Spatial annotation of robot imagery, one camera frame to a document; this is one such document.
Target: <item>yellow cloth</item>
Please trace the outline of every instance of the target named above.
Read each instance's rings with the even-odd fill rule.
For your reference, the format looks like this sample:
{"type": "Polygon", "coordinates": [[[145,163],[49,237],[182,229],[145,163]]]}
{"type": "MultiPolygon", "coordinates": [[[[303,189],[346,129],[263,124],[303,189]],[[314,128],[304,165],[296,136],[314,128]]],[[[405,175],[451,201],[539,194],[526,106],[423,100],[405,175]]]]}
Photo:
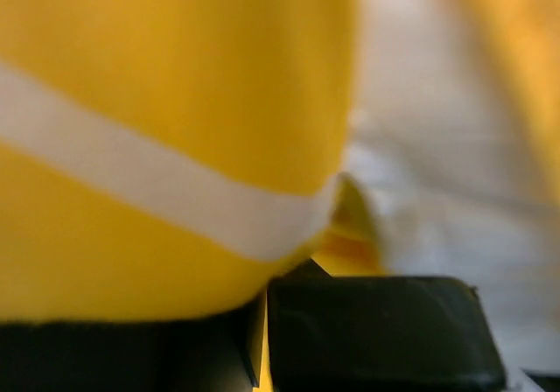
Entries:
{"type": "Polygon", "coordinates": [[[560,201],[560,0],[467,2],[560,201]]]}
{"type": "Polygon", "coordinates": [[[375,213],[368,208],[366,189],[342,175],[337,207],[313,259],[333,276],[379,276],[387,274],[382,266],[375,213]]]}
{"type": "Polygon", "coordinates": [[[355,10],[0,0],[0,319],[199,317],[308,256],[324,225],[291,218],[330,208],[355,10]]]}

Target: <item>reflective stripe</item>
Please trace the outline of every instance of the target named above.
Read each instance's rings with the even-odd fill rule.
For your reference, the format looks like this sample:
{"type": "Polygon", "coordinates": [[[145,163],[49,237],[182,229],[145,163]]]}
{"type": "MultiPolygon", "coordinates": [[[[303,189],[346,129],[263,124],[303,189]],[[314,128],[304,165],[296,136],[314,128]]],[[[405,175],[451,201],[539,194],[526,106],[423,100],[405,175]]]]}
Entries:
{"type": "Polygon", "coordinates": [[[335,177],[309,197],[268,192],[229,179],[5,65],[0,93],[0,141],[241,256],[286,256],[328,222],[335,177]]]}

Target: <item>black surface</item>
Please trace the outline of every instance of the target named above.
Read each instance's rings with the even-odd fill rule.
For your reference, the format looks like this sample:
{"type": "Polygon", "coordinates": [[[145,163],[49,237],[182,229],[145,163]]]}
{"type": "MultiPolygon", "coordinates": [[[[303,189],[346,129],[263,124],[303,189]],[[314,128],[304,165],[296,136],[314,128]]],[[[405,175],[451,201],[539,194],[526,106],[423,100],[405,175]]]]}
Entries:
{"type": "Polygon", "coordinates": [[[155,390],[161,325],[9,325],[0,328],[0,390],[155,390]]]}
{"type": "Polygon", "coordinates": [[[264,313],[266,294],[228,314],[232,338],[241,355],[248,378],[259,386],[263,357],[264,313]]]}
{"type": "Polygon", "coordinates": [[[157,324],[0,325],[1,392],[250,392],[228,315],[157,324]]]}
{"type": "Polygon", "coordinates": [[[528,376],[545,392],[560,392],[560,375],[547,376],[529,372],[528,376]]]}
{"type": "Polygon", "coordinates": [[[285,278],[271,284],[268,301],[280,392],[506,386],[479,300],[458,280],[285,278]]]}

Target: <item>yellow fabric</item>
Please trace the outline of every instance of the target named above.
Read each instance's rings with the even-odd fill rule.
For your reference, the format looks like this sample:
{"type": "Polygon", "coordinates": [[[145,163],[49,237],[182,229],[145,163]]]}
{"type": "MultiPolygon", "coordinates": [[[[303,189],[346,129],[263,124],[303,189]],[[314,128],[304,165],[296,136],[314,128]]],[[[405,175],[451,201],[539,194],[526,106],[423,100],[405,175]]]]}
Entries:
{"type": "Polygon", "coordinates": [[[468,0],[560,201],[560,0],[468,0]]]}
{"type": "Polygon", "coordinates": [[[313,259],[334,276],[387,274],[382,266],[375,216],[368,209],[365,189],[342,175],[332,224],[313,259]]]}
{"type": "MultiPolygon", "coordinates": [[[[311,194],[340,165],[355,9],[0,0],[0,60],[228,178],[311,194]]],[[[0,172],[0,319],[198,317],[311,253],[242,259],[3,144],[0,172]]]]}

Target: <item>high-visibility vest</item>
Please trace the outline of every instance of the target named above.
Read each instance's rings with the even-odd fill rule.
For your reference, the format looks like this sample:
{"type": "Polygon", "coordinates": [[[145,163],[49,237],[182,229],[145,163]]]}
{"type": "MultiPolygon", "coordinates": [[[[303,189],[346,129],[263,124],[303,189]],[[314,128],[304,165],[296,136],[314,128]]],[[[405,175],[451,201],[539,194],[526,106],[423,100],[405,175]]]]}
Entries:
{"type": "Polygon", "coordinates": [[[356,0],[0,0],[0,319],[204,316],[333,208],[356,0]]]}

